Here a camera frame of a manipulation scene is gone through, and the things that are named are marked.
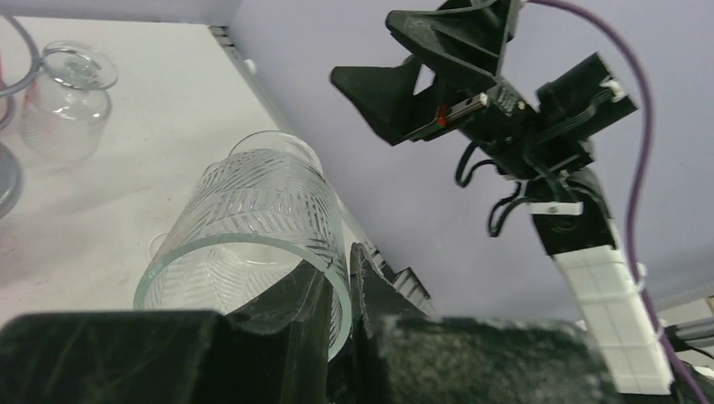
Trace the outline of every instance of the glass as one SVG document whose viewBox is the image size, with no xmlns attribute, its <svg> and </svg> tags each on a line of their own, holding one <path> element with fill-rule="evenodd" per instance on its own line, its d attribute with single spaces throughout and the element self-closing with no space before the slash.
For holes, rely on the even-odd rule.
<svg viewBox="0 0 714 404">
<path fill-rule="evenodd" d="M 226 314 L 302 259 L 333 286 L 331 359 L 352 322 L 337 197 L 305 142 L 282 132 L 259 132 L 204 171 L 149 263 L 134 307 Z"/>
<path fill-rule="evenodd" d="M 105 90 L 116 83 L 116 69 L 101 52 L 77 42 L 52 42 L 42 56 L 42 73 L 25 93 L 21 137 L 43 157 L 82 161 L 99 147 L 112 107 Z"/>
</svg>

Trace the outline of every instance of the wall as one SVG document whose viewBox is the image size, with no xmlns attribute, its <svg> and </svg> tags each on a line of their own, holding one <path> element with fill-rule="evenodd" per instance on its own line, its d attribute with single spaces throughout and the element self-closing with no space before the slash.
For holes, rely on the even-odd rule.
<svg viewBox="0 0 714 404">
<path fill-rule="evenodd" d="M 228 24 L 241 0 L 0 0 L 14 15 Z"/>
<path fill-rule="evenodd" d="M 579 3 L 631 42 L 657 97 L 658 138 L 638 230 L 650 290 L 660 306 L 709 294 L 714 290 L 714 48 L 707 38 L 714 3 Z M 466 147 L 462 136 L 390 148 L 328 83 L 333 66 L 398 64 L 406 52 L 384 28 L 386 13 L 438 5 L 435 0 L 246 0 L 231 32 L 239 51 L 256 62 L 256 78 L 316 149 L 333 186 L 385 258 L 396 268 L 412 266 L 437 310 L 576 316 L 567 286 L 541 251 L 523 210 L 513 214 L 499 239 L 486 237 L 488 210 L 511 185 L 485 170 L 468 189 L 458 189 L 452 178 Z M 594 51 L 634 88 L 613 46 L 579 19 L 527 5 L 519 24 L 504 75 L 524 93 L 532 94 Z M 641 118 L 636 113 L 594 138 L 599 160 L 593 168 L 620 219 Z"/>
</svg>

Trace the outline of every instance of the black 3d-printed part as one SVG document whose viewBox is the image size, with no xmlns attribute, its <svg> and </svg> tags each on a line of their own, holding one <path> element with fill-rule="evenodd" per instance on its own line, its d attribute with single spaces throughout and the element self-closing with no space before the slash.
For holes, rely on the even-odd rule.
<svg viewBox="0 0 714 404">
<path fill-rule="evenodd" d="M 0 402 L 324 403 L 331 298 L 302 262 L 227 317 L 23 316 L 0 332 Z"/>
<path fill-rule="evenodd" d="M 622 403 L 597 346 L 565 322 L 384 317 L 371 403 Z"/>
<path fill-rule="evenodd" d="M 330 81 L 389 144 L 435 139 L 469 124 L 481 108 L 474 97 L 496 85 L 519 9 L 520 0 L 452 0 L 437 11 L 392 11 L 386 26 L 413 56 L 398 67 L 335 67 Z M 413 95 L 422 65 L 434 81 Z M 469 108 L 450 115 L 458 103 Z"/>
</svg>

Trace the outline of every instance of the black cable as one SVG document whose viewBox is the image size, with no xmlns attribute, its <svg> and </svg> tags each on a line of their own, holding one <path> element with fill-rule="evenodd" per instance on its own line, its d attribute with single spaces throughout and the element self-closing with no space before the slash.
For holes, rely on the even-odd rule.
<svg viewBox="0 0 714 404">
<path fill-rule="evenodd" d="M 698 354 L 701 354 L 701 355 L 706 356 L 707 358 L 709 358 L 709 359 L 711 359 L 711 360 L 714 360 L 714 355 L 712 355 L 711 353 L 708 353 L 707 351 L 705 351 L 705 350 L 702 349 L 702 348 L 692 347 L 692 346 L 690 345 L 690 346 L 687 348 L 687 350 L 696 352 L 696 353 L 698 353 Z"/>
<path fill-rule="evenodd" d="M 496 204 L 491 209 L 491 214 L 488 216 L 488 235 L 491 237 L 498 237 L 504 229 L 506 219 L 508 219 L 510 213 L 522 204 L 528 204 L 531 202 L 536 202 L 536 200 L 532 198 L 520 198 L 511 202 L 510 205 L 506 206 L 504 212 L 498 217 L 496 224 L 493 224 L 493 217 L 496 215 L 496 209 L 499 207 L 498 204 Z"/>
<path fill-rule="evenodd" d="M 470 182 L 473 177 L 474 172 L 478 170 L 478 168 L 491 165 L 495 166 L 496 163 L 493 162 L 493 160 L 482 160 L 480 162 L 477 162 L 476 164 L 471 167 L 471 170 L 469 170 L 469 173 L 466 175 L 464 178 L 464 171 L 466 171 L 466 165 L 468 164 L 469 159 L 471 159 L 471 156 L 473 152 L 476 151 L 478 148 L 478 144 L 475 141 L 472 141 L 469 146 L 466 148 L 464 151 L 464 154 L 461 155 L 461 160 L 459 160 L 459 165 L 456 167 L 456 184 L 462 188 L 465 188 Z"/>
<path fill-rule="evenodd" d="M 545 143 L 551 139 L 574 129 L 578 126 L 584 124 L 585 122 L 593 119 L 598 113 L 598 107 L 604 103 L 612 101 L 615 97 L 615 93 L 612 90 L 603 90 L 595 94 L 588 103 L 588 107 L 577 113 L 576 115 L 564 120 L 563 122 L 554 125 L 547 130 L 542 131 L 535 135 L 536 142 L 533 146 L 538 146 Z"/>
</svg>

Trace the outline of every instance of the wire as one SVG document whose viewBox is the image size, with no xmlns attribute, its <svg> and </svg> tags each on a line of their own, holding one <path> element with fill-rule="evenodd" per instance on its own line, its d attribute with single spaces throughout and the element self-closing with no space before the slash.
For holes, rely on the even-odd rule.
<svg viewBox="0 0 714 404">
<path fill-rule="evenodd" d="M 12 15 L 3 13 L 3 17 L 18 31 L 18 34 L 20 34 L 20 37 L 22 37 L 24 43 L 27 45 L 30 63 L 29 71 L 23 78 L 0 90 L 0 98 L 5 98 L 27 88 L 30 84 L 32 84 L 35 76 L 37 76 L 37 73 L 40 72 L 40 68 L 42 66 L 42 56 L 40 56 L 40 51 L 37 49 L 37 45 L 32 40 L 32 37 L 27 32 L 27 29 L 25 29 Z"/>
<path fill-rule="evenodd" d="M 711 353 L 708 353 L 707 351 L 705 351 L 705 350 L 702 349 L 702 348 L 697 348 L 697 347 L 689 346 L 688 349 L 689 349 L 690 351 L 696 352 L 696 353 L 698 353 L 698 354 L 702 354 L 702 355 L 706 356 L 707 358 L 709 358 L 709 359 L 711 359 L 711 360 L 714 360 L 714 355 L 712 355 Z"/>
<path fill-rule="evenodd" d="M 469 170 L 469 173 L 464 178 L 464 171 L 466 170 L 466 165 L 467 165 L 469 159 L 471 158 L 471 155 L 473 154 L 473 152 L 476 151 L 477 148 L 478 148 L 478 144 L 475 141 L 472 141 L 469 144 L 469 146 L 466 148 L 466 150 L 464 151 L 464 154 L 461 155 L 461 160 L 459 160 L 459 165 L 458 165 L 458 167 L 456 167 L 456 184 L 462 188 L 465 188 L 471 182 L 472 176 L 473 176 L 474 172 L 476 172 L 476 170 L 478 170 L 478 168 L 487 166 L 487 165 L 491 165 L 491 166 L 496 165 L 496 163 L 493 162 L 493 160 L 482 160 L 480 162 L 477 162 L 476 164 L 473 165 L 473 167 L 471 167 L 471 170 Z"/>
<path fill-rule="evenodd" d="M 493 217 L 495 216 L 496 209 L 498 208 L 498 206 L 495 205 L 493 209 L 491 209 L 491 215 L 488 217 L 488 235 L 491 237 L 500 236 L 501 231 L 504 229 L 504 225 L 506 224 L 506 219 L 508 219 L 511 212 L 522 204 L 529 204 L 535 201 L 536 200 L 532 198 L 520 198 L 511 202 L 510 205 L 506 206 L 504 212 L 498 217 L 498 221 L 494 224 Z"/>
<path fill-rule="evenodd" d="M 687 340 L 687 343 L 695 348 L 710 348 L 710 347 L 714 347 L 714 338 L 709 337 L 709 338 L 702 338 L 702 339 Z"/>
<path fill-rule="evenodd" d="M 598 107 L 608 101 L 611 101 L 615 97 L 612 90 L 603 90 L 595 94 L 588 104 L 588 107 L 580 111 L 578 114 L 564 120 L 563 122 L 544 130 L 543 132 L 536 134 L 537 142 L 533 146 L 538 146 L 545 143 L 551 139 L 554 139 L 569 130 L 576 128 L 585 122 L 591 120 L 598 112 Z"/>
<path fill-rule="evenodd" d="M 637 59 L 637 56 L 632 51 L 631 47 L 627 44 L 624 38 L 609 24 L 607 24 L 603 19 L 590 12 L 586 8 L 582 8 L 578 5 L 568 3 L 563 0 L 530 0 L 529 3 L 540 4 L 542 6 L 547 6 L 551 8 L 559 8 L 561 10 L 567 11 L 569 13 L 575 14 L 581 19 L 585 19 L 600 31 L 602 31 L 617 47 L 620 53 L 625 57 L 627 64 L 630 65 L 632 72 L 637 79 L 637 85 L 640 88 L 640 93 L 642 96 L 642 115 L 644 120 L 644 126 L 642 128 L 642 145 L 640 148 L 640 157 L 637 161 L 637 168 L 635 169 L 635 176 L 632 181 L 630 199 L 627 205 L 626 214 L 626 233 L 625 233 L 625 244 L 627 251 L 627 261 L 630 266 L 630 272 L 632 278 L 634 278 L 635 283 L 640 280 L 640 272 L 637 269 L 637 249 L 635 245 L 635 224 L 637 221 L 637 207 L 639 206 L 640 198 L 642 196 L 642 186 L 644 185 L 645 174 L 647 172 L 647 164 L 649 163 L 649 157 L 652 153 L 653 137 L 654 137 L 654 101 L 652 97 L 652 90 L 649 86 L 649 81 L 647 75 L 645 74 L 642 64 Z M 642 302 L 644 303 L 647 313 L 649 315 L 650 322 L 654 329 L 659 329 L 659 319 L 657 318 L 657 312 L 654 309 L 654 303 L 646 288 L 642 289 L 641 292 Z M 701 404 L 709 404 L 709 400 L 706 399 L 704 391 L 697 385 L 694 377 L 687 370 L 685 364 L 679 359 L 677 353 L 674 351 L 672 344 L 669 343 L 669 339 L 666 333 L 662 334 L 660 338 L 660 343 L 667 354 L 669 362 L 672 366 L 679 372 L 682 379 L 694 392 L 697 400 Z"/>
<path fill-rule="evenodd" d="M 488 214 L 488 235 L 491 237 L 498 237 L 501 234 L 501 231 L 504 229 L 504 225 L 506 223 L 506 219 L 508 219 L 510 213 L 517 207 L 519 207 L 522 204 L 528 203 L 528 202 L 533 202 L 534 199 L 530 198 L 520 198 L 520 190 L 523 188 L 523 184 L 521 183 L 516 183 L 514 192 L 510 195 L 507 196 L 503 199 L 501 199 L 499 202 L 496 202 L 496 204 L 491 208 L 491 212 Z M 498 209 L 504 205 L 507 205 L 506 208 L 504 209 L 503 213 L 498 217 L 498 220 L 496 223 L 493 223 L 493 218 L 496 216 L 496 212 Z"/>
</svg>

